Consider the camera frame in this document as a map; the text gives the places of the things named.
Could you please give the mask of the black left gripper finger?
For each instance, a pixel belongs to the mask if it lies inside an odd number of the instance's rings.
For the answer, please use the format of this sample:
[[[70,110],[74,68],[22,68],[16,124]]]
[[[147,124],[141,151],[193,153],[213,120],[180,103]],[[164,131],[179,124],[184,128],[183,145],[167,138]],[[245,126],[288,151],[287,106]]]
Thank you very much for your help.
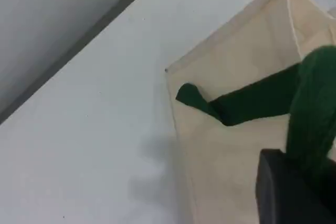
[[[259,154],[256,203],[260,223],[335,223],[335,161],[317,189],[285,160],[279,149]]]

